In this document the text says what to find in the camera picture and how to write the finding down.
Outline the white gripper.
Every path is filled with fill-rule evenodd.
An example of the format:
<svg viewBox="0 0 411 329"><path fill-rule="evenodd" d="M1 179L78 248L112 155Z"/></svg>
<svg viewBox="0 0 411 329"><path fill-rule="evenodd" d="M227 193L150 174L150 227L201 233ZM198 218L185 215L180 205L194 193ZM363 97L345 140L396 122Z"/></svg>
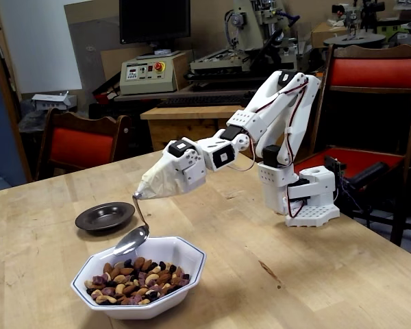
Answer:
<svg viewBox="0 0 411 329"><path fill-rule="evenodd" d="M206 181L199 144L189 138L170 141L163 157L145 172L136 190L138 199L158 199L188 193Z"/></svg>

